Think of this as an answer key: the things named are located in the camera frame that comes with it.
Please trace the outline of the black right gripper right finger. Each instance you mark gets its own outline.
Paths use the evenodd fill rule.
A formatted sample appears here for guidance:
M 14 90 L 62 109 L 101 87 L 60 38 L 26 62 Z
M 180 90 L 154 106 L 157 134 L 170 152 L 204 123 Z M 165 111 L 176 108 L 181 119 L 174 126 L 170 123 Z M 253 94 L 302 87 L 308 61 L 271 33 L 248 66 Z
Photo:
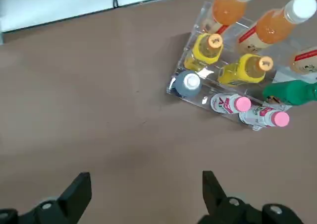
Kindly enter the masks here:
M 237 197 L 227 196 L 212 171 L 203 171 L 203 199 L 208 211 L 200 224 L 303 224 L 287 206 L 272 203 L 261 210 Z

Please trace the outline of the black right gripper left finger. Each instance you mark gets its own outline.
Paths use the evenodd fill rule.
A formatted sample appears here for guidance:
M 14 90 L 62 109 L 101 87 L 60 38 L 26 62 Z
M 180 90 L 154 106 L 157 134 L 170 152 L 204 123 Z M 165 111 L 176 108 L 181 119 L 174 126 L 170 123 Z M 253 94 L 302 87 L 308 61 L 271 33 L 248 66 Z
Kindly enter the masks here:
M 91 176 L 81 172 L 55 200 L 45 200 L 27 213 L 1 209 L 2 224 L 76 224 L 92 198 Z

